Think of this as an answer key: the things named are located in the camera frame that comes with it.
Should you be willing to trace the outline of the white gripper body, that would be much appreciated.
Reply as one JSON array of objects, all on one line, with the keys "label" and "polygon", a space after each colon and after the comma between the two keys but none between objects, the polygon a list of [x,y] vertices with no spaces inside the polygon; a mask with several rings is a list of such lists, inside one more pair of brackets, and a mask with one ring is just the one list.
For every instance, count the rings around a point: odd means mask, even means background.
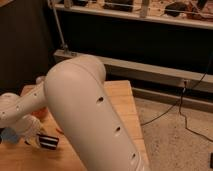
[{"label": "white gripper body", "polygon": [[42,129],[42,124],[33,115],[26,115],[19,119],[14,125],[15,132],[24,139],[35,137]]}]

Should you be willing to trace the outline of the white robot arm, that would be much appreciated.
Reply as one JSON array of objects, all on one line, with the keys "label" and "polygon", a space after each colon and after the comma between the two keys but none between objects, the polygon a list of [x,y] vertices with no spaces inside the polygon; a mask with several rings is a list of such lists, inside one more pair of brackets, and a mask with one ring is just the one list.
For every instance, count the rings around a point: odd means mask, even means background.
[{"label": "white robot arm", "polygon": [[25,95],[0,95],[0,128],[35,134],[31,113],[47,107],[88,171],[150,171],[104,90],[105,78],[94,56],[64,60]]}]

